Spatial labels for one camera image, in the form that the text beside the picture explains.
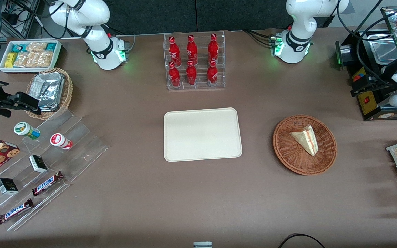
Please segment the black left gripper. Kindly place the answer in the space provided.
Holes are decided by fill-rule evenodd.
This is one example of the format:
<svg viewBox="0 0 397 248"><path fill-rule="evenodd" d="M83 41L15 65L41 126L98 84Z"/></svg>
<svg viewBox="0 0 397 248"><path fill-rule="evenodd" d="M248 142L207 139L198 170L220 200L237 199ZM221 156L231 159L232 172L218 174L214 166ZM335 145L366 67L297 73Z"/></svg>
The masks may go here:
<svg viewBox="0 0 397 248"><path fill-rule="evenodd" d="M394 74L371 74L371 76L355 77L352 85L351 97L356 97L364 92L381 91L383 89L394 90L392 76Z"/></svg>

